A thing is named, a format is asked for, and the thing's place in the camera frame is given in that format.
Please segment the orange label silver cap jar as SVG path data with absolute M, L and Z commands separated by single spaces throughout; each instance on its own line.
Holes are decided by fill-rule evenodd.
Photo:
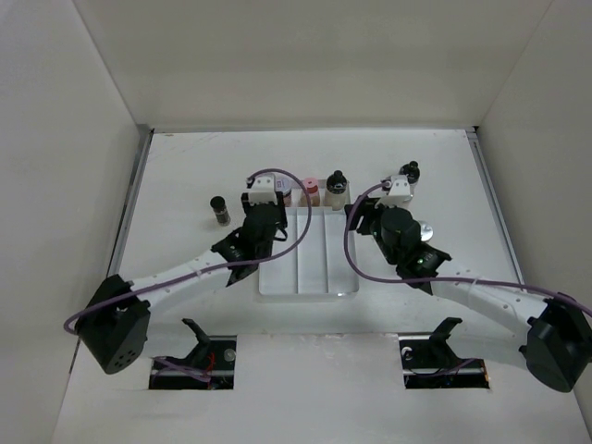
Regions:
M 276 174 L 275 176 L 276 183 L 275 189 L 277 192 L 282 194 L 282 200 L 286 207 L 291 207 L 292 205 L 292 180 L 291 178 L 283 175 L 283 174 Z

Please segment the grinder jar white contents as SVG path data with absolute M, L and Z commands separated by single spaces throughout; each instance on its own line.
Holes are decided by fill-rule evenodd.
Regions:
M 324 204 L 333 211 L 343 208 L 346 203 L 348 180 L 341 170 L 335 170 L 326 180 Z

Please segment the pink cap spice jar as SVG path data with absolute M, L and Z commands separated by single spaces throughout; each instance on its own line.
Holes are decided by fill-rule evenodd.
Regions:
M 302 183 L 305 187 L 305 192 L 301 194 L 299 206 L 305 207 L 308 203 L 310 203 L 312 207 L 319 206 L 321 199 L 318 180 L 315 178 L 306 178 Z

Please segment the dark spice bottle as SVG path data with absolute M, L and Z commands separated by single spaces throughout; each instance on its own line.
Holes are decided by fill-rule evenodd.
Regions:
M 230 223 L 230 216 L 225 199 L 219 195 L 214 196 L 210 200 L 210 206 L 216 217 L 216 222 L 220 226 L 227 226 Z

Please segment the blue label silver cap bottle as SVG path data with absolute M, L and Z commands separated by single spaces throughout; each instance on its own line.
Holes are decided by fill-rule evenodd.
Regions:
M 434 237 L 433 227 L 425 221 L 419 221 L 421 241 L 429 242 Z

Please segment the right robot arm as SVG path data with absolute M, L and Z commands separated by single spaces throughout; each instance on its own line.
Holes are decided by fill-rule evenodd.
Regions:
M 394 278 L 372 277 L 350 261 L 353 271 L 381 284 L 407 285 L 456 302 L 513 334 L 509 348 L 530 374 L 550 389 L 571 391 L 591 363 L 589 307 L 561 292 L 479 277 L 421 237 L 421 226 L 398 206 L 359 197 L 345 207 L 346 229 L 371 237 Z

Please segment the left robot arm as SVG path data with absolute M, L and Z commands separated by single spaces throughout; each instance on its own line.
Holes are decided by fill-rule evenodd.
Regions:
M 278 232 L 287 227 L 276 191 L 247 191 L 241 227 L 190 261 L 149 277 L 107 277 L 75 321 L 74 333 L 102 370 L 113 375 L 142 353 L 150 318 L 192 297 L 230 287 L 272 256 Z

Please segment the grinder jar right black top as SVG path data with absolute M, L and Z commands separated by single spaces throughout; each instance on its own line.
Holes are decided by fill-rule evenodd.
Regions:
M 400 168 L 400 175 L 407 178 L 411 187 L 414 187 L 420 179 L 421 171 L 417 161 L 410 161 Z

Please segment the white divided organizer tray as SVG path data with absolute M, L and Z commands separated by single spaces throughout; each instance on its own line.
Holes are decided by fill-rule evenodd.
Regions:
M 302 189 L 292 185 L 286 209 L 287 239 L 276 242 L 278 254 L 304 236 L 288 254 L 260 265 L 259 292 L 273 302 L 321 302 L 352 298 L 359 290 L 358 275 L 343 251 L 346 215 L 325 205 L 326 181 L 318 181 L 319 205 L 302 205 Z

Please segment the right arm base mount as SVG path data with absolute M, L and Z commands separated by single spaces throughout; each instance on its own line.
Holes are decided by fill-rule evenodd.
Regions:
M 433 331 L 398 336 L 403 384 L 407 389 L 489 389 L 485 362 L 460 358 L 448 344 L 461 318 L 445 318 Z

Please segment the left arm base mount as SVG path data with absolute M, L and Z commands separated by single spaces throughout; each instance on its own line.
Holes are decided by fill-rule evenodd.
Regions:
M 234 389 L 237 337 L 209 336 L 190 318 L 183 318 L 182 323 L 192 331 L 196 339 L 195 346 L 182 358 L 156 357 L 152 363 L 148 389 Z

